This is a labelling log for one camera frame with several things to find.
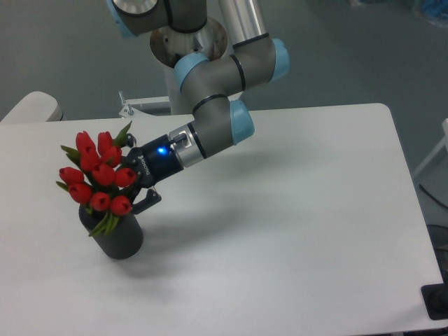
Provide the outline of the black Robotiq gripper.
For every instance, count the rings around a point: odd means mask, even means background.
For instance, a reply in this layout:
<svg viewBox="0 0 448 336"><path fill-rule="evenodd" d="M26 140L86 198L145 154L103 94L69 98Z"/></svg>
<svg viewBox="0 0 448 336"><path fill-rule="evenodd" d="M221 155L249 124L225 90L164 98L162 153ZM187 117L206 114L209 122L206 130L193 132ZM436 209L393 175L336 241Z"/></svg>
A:
<svg viewBox="0 0 448 336"><path fill-rule="evenodd" d="M137 190L148 188L146 196L132 204L132 214L140 214L160 202L162 197L153 186L183 170L183 165L171 148L171 144L167 134L142 146L137 146L136 138L130 133L123 137L120 147L131 149L122 158L121 168L129 168L135 173L134 188Z"/></svg>

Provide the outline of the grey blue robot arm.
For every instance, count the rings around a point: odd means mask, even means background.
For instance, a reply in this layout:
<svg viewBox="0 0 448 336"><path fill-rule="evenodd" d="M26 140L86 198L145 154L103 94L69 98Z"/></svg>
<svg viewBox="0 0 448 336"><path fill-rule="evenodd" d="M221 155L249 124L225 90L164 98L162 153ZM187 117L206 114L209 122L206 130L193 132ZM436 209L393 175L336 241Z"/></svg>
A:
<svg viewBox="0 0 448 336"><path fill-rule="evenodd" d="M123 35L150 33L193 116L126 156L136 188L147 191L143 200L131 199L132 212L140 214L160 201L156 183L253 135L248 109L230 97L286 75L290 57L284 43L270 37L258 1L220 2L223 45L232 47L231 55L215 53L205 1L109 1L108 8Z"/></svg>

